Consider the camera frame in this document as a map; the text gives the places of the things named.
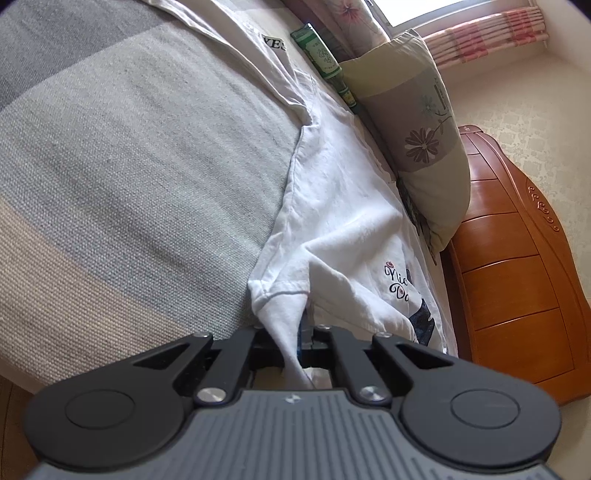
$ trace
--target textured wallpaper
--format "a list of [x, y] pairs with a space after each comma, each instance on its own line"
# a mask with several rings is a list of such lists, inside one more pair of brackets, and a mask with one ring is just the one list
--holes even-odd
[[448, 90], [458, 124], [496, 138], [550, 201], [591, 299], [591, 75], [543, 53]]

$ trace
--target white cloth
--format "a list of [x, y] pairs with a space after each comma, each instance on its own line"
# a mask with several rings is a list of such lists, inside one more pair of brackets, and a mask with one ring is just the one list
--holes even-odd
[[316, 324], [366, 339], [387, 331], [445, 351], [416, 230], [344, 103], [214, 0], [186, 0], [189, 8], [146, 1], [226, 45], [303, 123], [281, 210], [248, 281], [253, 311], [281, 349], [292, 384], [311, 387], [296, 355], [307, 305]]

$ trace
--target floral pillowcase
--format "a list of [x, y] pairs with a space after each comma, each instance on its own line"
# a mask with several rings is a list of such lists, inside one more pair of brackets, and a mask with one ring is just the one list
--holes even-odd
[[470, 171], [452, 107], [424, 41], [399, 35], [342, 63], [345, 82], [382, 134], [404, 187], [441, 251], [470, 202]]

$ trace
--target green label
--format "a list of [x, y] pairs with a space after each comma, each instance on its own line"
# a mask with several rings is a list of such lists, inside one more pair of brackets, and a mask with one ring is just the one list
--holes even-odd
[[340, 97], [345, 101], [345, 103], [347, 104], [348, 107], [354, 107], [355, 105], [357, 105], [357, 101], [355, 100], [355, 97], [353, 96], [353, 94], [351, 93], [351, 90], [349, 90], [348, 88], [345, 89], [342, 92], [338, 92]]
[[323, 78], [333, 77], [341, 71], [340, 65], [321, 39], [311, 35], [305, 40], [305, 43], [302, 43], [301, 47], [306, 51]]

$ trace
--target metal screw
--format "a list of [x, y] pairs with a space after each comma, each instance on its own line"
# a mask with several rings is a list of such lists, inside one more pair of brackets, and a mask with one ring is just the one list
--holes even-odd
[[221, 388], [209, 387], [199, 390], [197, 398], [205, 403], [219, 403], [224, 401], [226, 395], [226, 391]]
[[363, 387], [361, 390], [359, 390], [359, 395], [365, 400], [369, 401], [382, 401], [386, 398], [385, 392], [375, 385]]

